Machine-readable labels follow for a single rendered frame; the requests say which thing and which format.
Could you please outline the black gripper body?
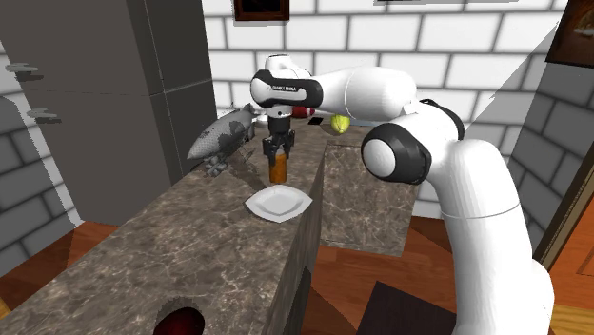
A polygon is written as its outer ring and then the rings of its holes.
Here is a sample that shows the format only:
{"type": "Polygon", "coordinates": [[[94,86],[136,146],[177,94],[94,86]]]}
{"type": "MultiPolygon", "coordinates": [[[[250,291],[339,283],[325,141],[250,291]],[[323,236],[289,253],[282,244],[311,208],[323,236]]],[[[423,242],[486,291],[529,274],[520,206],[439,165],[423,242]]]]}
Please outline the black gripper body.
{"type": "Polygon", "coordinates": [[[291,134],[290,128],[290,120],[289,116],[285,117],[272,117],[269,116],[267,119],[267,127],[270,133],[270,136],[273,140],[277,140],[279,138],[286,138],[291,134]]]}

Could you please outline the orange bottle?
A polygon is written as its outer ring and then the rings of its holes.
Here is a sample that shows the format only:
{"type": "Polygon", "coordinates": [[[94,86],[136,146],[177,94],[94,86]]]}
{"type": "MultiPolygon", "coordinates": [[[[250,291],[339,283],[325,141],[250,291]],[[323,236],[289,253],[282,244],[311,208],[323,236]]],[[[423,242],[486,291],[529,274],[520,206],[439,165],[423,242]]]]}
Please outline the orange bottle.
{"type": "Polygon", "coordinates": [[[287,181],[287,155],[278,150],[274,161],[269,164],[269,181],[272,184],[283,184],[287,181]]]}

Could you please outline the grey airship model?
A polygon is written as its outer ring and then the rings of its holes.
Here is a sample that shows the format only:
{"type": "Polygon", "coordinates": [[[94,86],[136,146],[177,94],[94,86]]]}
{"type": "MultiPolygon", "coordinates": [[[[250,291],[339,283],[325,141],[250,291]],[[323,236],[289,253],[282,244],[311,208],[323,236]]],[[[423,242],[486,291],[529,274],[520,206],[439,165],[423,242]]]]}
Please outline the grey airship model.
{"type": "Polygon", "coordinates": [[[246,104],[214,121],[199,134],[187,158],[201,159],[205,163],[206,174],[218,176],[228,166],[226,159],[255,136],[256,116],[254,107],[246,104]]]}

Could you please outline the yellow green fruit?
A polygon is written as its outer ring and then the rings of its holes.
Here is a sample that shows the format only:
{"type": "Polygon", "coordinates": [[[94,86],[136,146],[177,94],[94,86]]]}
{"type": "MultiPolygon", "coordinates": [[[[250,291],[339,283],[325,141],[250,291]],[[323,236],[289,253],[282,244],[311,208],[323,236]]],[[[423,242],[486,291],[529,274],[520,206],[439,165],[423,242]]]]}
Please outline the yellow green fruit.
{"type": "Polygon", "coordinates": [[[330,117],[330,126],[334,132],[343,134],[350,126],[350,118],[340,114],[333,114],[330,117]]]}

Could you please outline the white plate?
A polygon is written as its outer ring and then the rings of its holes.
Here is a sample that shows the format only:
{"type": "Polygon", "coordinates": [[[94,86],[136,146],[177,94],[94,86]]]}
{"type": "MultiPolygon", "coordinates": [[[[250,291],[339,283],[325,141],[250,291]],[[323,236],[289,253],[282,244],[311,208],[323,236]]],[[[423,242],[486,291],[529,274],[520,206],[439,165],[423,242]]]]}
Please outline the white plate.
{"type": "Polygon", "coordinates": [[[266,187],[245,201],[253,214],[274,223],[283,223],[304,213],[311,203],[312,199],[303,191],[285,185],[266,187]]]}

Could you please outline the grey refrigerator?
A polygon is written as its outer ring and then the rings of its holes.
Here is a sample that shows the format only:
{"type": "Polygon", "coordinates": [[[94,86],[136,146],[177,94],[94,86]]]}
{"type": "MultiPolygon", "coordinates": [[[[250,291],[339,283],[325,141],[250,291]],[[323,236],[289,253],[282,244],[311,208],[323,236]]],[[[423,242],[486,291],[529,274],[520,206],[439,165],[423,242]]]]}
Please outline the grey refrigerator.
{"type": "Polygon", "coordinates": [[[190,172],[217,116],[201,0],[0,0],[0,42],[82,219],[122,225],[190,172]]]}

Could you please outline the dark red round object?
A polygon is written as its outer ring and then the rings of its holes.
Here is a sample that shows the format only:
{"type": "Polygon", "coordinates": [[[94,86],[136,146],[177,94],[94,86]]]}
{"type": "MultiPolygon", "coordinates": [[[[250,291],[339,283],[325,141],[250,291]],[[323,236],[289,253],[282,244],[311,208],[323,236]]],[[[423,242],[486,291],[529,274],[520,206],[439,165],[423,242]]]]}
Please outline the dark red round object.
{"type": "Polygon", "coordinates": [[[182,307],[172,311],[153,329],[152,335],[203,335],[206,321],[194,307],[182,307]]]}

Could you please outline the brown wooden door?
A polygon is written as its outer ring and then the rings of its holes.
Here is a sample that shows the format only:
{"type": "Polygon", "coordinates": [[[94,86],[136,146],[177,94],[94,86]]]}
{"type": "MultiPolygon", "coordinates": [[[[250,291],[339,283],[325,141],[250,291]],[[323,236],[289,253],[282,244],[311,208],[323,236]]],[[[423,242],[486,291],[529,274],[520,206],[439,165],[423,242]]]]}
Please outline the brown wooden door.
{"type": "Polygon", "coordinates": [[[594,156],[586,158],[537,248],[555,303],[594,309],[594,156]]]}

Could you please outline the dark framed wall picture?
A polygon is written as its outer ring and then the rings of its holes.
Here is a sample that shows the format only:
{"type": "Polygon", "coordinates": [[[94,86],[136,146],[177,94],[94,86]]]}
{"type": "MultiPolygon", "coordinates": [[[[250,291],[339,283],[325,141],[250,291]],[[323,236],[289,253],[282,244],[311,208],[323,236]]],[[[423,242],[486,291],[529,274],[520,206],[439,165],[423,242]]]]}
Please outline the dark framed wall picture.
{"type": "Polygon", "coordinates": [[[289,0],[233,0],[236,21],[288,21],[289,0]]]}

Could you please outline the brown framed wall picture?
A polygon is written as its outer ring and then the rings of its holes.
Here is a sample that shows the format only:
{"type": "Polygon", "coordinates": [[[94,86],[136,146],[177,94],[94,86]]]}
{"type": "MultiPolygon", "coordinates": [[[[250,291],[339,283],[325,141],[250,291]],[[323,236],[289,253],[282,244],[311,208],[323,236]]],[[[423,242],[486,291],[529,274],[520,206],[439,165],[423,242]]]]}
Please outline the brown framed wall picture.
{"type": "Polygon", "coordinates": [[[545,60],[594,69],[594,0],[568,0],[545,60]]]}

